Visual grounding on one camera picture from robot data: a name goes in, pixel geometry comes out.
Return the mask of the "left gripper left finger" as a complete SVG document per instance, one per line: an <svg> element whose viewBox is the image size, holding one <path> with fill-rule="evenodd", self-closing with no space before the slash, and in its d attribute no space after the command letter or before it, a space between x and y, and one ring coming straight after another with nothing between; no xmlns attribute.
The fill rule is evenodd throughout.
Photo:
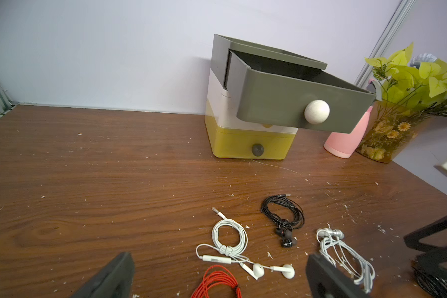
<svg viewBox="0 0 447 298"><path fill-rule="evenodd" d="M129 298L135 273L130 252L119 253L71 298Z"/></svg>

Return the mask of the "olive green top drawer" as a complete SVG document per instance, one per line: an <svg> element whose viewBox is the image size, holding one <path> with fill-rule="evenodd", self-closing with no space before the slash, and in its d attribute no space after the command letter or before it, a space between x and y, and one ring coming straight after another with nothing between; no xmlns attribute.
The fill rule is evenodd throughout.
<svg viewBox="0 0 447 298"><path fill-rule="evenodd" d="M245 122L350 133L376 96L323 70L232 51L226 88L239 102L237 117ZM304 113L316 100L329 106L329 116L311 124Z"/></svg>

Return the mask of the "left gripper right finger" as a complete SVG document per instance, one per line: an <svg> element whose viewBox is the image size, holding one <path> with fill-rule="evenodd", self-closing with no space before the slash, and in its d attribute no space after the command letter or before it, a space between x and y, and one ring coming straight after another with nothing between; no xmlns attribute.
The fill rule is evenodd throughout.
<svg viewBox="0 0 447 298"><path fill-rule="evenodd" d="M313 298L370 298L321 255L309 255L305 272Z"/></svg>

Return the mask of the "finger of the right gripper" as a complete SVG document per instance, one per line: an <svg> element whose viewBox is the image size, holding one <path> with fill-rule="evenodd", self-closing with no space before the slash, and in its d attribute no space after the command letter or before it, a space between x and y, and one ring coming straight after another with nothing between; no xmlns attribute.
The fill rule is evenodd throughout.
<svg viewBox="0 0 447 298"><path fill-rule="evenodd" d="M447 246L436 247L425 243L417 243L416 250L423 252L416 260L427 273L447 281L447 269L442 266L447 263Z"/></svg>
<svg viewBox="0 0 447 298"><path fill-rule="evenodd" d="M439 249L440 247L422 243L421 239L442 232L447 229L447 216L422 227L412 233L403 237L406 247L415 249L420 252L429 252L431 250Z"/></svg>

